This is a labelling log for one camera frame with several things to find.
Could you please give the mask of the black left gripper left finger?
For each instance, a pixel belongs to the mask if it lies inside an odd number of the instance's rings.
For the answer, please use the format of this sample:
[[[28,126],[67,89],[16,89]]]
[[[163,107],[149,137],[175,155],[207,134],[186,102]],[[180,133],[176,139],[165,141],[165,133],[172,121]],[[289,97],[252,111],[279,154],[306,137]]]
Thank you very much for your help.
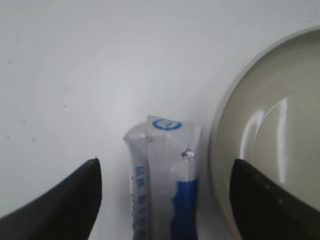
[[[2,240],[87,240],[102,202],[98,158],[87,160],[59,184],[1,217]]]

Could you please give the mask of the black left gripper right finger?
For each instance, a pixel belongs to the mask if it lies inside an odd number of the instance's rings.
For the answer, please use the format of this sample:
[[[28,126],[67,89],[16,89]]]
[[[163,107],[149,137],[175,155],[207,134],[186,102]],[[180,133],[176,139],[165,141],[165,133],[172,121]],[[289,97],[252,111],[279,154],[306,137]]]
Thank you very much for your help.
[[[320,213],[243,159],[232,166],[229,199],[244,240],[318,240]]]

